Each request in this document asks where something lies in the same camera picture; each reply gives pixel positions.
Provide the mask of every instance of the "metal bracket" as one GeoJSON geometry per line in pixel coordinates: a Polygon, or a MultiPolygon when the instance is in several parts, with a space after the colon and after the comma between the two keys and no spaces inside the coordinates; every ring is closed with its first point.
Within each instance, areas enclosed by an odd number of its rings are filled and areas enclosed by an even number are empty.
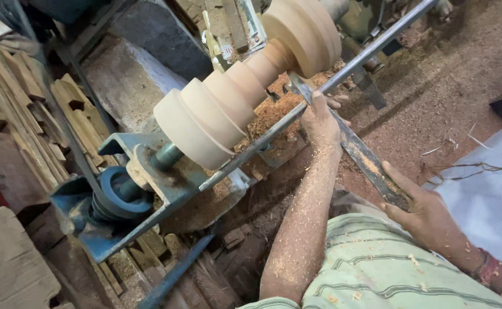
{"type": "Polygon", "coordinates": [[[98,149],[98,154],[115,155],[126,153],[130,161],[137,163],[139,177],[143,177],[158,193],[161,200],[173,202],[184,194],[195,190],[209,177],[201,166],[190,158],[183,157],[167,172],[161,172],[150,164],[150,154],[158,151],[169,139],[162,133],[133,134],[114,133],[98,149]]]}

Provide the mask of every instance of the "wrist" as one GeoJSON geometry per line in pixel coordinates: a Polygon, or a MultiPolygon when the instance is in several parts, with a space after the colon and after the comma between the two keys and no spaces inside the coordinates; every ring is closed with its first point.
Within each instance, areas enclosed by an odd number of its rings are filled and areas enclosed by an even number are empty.
{"type": "Polygon", "coordinates": [[[468,245],[468,247],[465,246],[464,248],[456,247],[445,258],[465,273],[474,272],[485,260],[482,251],[474,245],[468,245]]]}

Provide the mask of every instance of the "wooden disc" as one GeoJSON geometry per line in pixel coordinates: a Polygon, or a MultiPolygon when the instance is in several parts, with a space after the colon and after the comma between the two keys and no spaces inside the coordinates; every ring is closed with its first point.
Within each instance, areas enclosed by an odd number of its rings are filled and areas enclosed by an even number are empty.
{"type": "Polygon", "coordinates": [[[239,87],[241,95],[251,109],[256,109],[268,97],[253,71],[241,61],[234,63],[225,75],[239,87]]]}
{"type": "Polygon", "coordinates": [[[241,130],[256,117],[255,111],[247,104],[238,86],[219,71],[213,71],[203,84],[217,99],[219,107],[241,130]]]}
{"type": "Polygon", "coordinates": [[[181,91],[172,89],[154,107],[154,117],[165,135],[188,158],[210,169],[218,169],[234,152],[215,141],[192,117],[182,102],[181,91]]]}
{"type": "Polygon", "coordinates": [[[340,57],[340,39],[329,13],[317,1],[274,0],[263,15],[269,39],[279,39],[295,55],[306,78],[329,69],[340,57]]]}
{"type": "Polygon", "coordinates": [[[232,148],[246,134],[217,105],[216,97],[200,80],[194,78],[181,91],[182,104],[193,113],[193,119],[226,148],[232,148]]]}

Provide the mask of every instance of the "forearm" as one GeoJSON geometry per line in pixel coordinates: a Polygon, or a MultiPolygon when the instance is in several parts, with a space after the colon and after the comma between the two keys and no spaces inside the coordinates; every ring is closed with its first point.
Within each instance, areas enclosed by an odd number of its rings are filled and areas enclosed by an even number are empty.
{"type": "Polygon", "coordinates": [[[265,269],[260,298],[282,296],[298,304],[323,263],[330,198],[340,152],[318,153],[280,226],[265,269]]]}
{"type": "MultiPolygon", "coordinates": [[[[451,254],[446,258],[466,273],[473,273],[484,262],[484,254],[470,243],[451,250],[451,254]]],[[[498,264],[496,272],[491,277],[489,288],[495,293],[502,295],[502,263],[498,264]]]]}

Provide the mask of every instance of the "hand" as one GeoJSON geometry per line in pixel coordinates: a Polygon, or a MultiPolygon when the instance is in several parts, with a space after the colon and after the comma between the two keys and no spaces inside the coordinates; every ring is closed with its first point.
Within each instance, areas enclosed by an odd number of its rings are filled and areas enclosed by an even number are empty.
{"type": "Polygon", "coordinates": [[[337,109],[345,100],[349,100],[348,96],[326,98],[320,91],[314,91],[312,94],[312,106],[306,108],[300,122],[306,130],[315,153],[333,151],[339,157],[342,155],[339,125],[331,115],[328,105],[337,109]]]}
{"type": "Polygon", "coordinates": [[[381,203],[379,208],[388,218],[399,223],[413,238],[441,254],[455,266],[475,269],[481,265],[473,263],[477,261],[472,257],[479,253],[478,249],[469,243],[466,235],[457,226],[441,195],[419,187],[387,161],[382,165],[392,180],[415,201],[409,213],[397,206],[381,203]]]}

